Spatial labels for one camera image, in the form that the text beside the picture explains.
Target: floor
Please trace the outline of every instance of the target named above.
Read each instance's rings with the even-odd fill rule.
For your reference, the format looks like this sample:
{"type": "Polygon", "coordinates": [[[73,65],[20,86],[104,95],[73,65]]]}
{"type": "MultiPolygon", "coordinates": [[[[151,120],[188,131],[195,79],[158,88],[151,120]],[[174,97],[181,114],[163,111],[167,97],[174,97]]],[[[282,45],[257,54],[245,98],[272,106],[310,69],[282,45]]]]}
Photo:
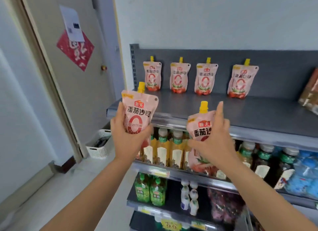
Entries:
{"type": "MultiPolygon", "coordinates": [[[[66,174],[56,174],[16,212],[8,231],[35,231],[76,197],[114,158],[114,151],[106,160],[87,158],[66,174]]],[[[137,172],[129,169],[96,231],[129,231],[133,208],[126,206],[126,198],[137,172]]]]}

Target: brown baseboard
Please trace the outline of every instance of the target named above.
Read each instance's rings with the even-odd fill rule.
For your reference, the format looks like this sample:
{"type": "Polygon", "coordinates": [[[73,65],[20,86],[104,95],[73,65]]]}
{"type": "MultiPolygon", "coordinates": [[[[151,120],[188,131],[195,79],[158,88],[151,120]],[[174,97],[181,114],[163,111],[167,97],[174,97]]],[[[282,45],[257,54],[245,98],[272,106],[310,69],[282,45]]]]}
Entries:
{"type": "Polygon", "coordinates": [[[67,173],[72,166],[74,166],[76,163],[74,156],[72,156],[69,160],[66,161],[66,163],[64,163],[61,166],[58,165],[54,165],[54,169],[56,170],[56,172],[58,173],[67,173]]]}

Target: beige door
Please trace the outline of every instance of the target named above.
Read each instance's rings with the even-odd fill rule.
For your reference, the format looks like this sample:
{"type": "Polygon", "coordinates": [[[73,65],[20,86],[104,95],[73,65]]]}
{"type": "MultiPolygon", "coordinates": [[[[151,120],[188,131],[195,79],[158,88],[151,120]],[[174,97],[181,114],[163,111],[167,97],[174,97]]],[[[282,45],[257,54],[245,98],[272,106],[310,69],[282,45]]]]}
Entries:
{"type": "Polygon", "coordinates": [[[106,124],[106,109],[114,102],[111,78],[104,65],[101,38],[92,0],[22,0],[66,109],[77,141],[84,145],[106,124]],[[85,71],[58,47],[65,26],[59,6],[73,8],[80,27],[94,45],[85,71]]]}

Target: white plastic basket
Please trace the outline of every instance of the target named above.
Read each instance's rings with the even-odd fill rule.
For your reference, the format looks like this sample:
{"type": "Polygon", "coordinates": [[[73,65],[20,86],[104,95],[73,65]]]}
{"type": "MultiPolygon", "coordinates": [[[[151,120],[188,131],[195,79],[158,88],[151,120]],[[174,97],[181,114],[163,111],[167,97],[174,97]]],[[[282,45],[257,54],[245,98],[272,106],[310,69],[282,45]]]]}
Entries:
{"type": "Polygon", "coordinates": [[[102,147],[93,147],[93,145],[96,143],[96,141],[98,141],[98,139],[111,135],[112,133],[110,130],[101,129],[95,134],[93,139],[86,144],[87,151],[92,158],[105,159],[107,156],[109,156],[110,150],[107,150],[107,148],[110,148],[108,146],[108,144],[110,143],[110,139],[102,147]]]}

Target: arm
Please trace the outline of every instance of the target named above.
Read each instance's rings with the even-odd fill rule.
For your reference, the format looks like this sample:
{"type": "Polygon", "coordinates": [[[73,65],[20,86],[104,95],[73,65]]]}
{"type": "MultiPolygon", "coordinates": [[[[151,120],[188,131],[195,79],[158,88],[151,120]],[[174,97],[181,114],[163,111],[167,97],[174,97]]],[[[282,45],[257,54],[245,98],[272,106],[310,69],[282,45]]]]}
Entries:
{"type": "Polygon", "coordinates": [[[204,142],[189,140],[188,145],[199,150],[231,179],[264,229],[317,231],[311,221],[239,160],[229,127],[230,121],[223,118],[223,102],[220,102],[209,138],[204,142]]]}
{"type": "Polygon", "coordinates": [[[95,230],[142,142],[151,134],[151,126],[138,134],[128,134],[123,122],[124,106],[120,102],[116,117],[111,120],[115,159],[74,200],[56,214],[41,229],[42,231],[95,230]]]}

